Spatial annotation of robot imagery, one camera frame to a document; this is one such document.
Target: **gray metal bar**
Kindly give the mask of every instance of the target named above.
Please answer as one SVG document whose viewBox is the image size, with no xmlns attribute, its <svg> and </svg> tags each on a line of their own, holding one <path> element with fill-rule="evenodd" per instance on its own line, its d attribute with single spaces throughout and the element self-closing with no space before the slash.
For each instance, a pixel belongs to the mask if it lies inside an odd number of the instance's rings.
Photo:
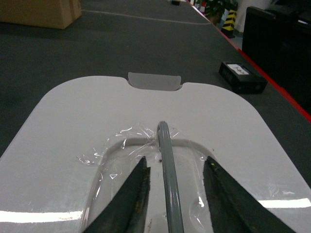
<svg viewBox="0 0 311 233">
<path fill-rule="evenodd" d="M 169 126 L 165 121 L 159 122 L 157 126 L 157 138 L 162 154 L 166 215 L 169 233 L 183 233 L 184 225 L 181 215 L 173 149 Z"/>
</svg>

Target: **cardboard box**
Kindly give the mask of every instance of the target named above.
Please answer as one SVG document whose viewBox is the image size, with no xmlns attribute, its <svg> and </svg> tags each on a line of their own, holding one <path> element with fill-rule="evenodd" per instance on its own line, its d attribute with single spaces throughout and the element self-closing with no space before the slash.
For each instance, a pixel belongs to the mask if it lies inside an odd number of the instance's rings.
<svg viewBox="0 0 311 233">
<path fill-rule="evenodd" d="M 0 0 L 0 21 L 64 29 L 81 16 L 80 0 Z"/>
</svg>

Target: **plastic wrap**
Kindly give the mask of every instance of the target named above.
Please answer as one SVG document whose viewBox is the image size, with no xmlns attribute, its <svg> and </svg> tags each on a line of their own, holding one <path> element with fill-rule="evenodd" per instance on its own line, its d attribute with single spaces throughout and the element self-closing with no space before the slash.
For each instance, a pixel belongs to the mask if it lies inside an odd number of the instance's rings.
<svg viewBox="0 0 311 233">
<path fill-rule="evenodd" d="M 213 154 L 188 140 L 178 129 L 169 128 L 179 185 L 185 232 L 211 230 L 203 186 L 203 166 Z M 79 156 L 86 166 L 98 166 L 98 174 L 84 213 L 84 225 L 90 224 L 108 205 L 138 161 L 145 156 L 151 167 L 151 191 L 146 232 L 168 232 L 162 176 L 162 159 L 155 131 L 142 124 L 121 130 Z"/>
</svg>

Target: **black and yellow striped post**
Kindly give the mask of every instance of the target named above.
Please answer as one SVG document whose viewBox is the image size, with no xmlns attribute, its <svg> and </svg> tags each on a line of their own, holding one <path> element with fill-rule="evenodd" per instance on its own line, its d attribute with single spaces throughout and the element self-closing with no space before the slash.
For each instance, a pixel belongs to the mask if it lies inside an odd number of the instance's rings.
<svg viewBox="0 0 311 233">
<path fill-rule="evenodd" d="M 236 18 L 237 18 L 237 11 L 230 10 L 221 30 L 222 33 L 225 34 L 228 38 L 234 38 L 233 31 Z"/>
</svg>

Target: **red edge strip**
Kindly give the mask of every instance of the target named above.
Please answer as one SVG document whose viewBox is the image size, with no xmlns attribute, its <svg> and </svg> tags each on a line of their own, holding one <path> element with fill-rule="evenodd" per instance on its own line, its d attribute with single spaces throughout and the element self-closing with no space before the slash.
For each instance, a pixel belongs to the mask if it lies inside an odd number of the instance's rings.
<svg viewBox="0 0 311 233">
<path fill-rule="evenodd" d="M 311 123 L 311 116 L 295 101 L 292 96 L 283 88 L 280 87 L 274 80 L 272 80 L 256 63 L 250 59 L 236 44 L 234 44 L 228 37 L 226 37 L 220 30 L 219 32 L 224 38 L 309 122 Z"/>
</svg>

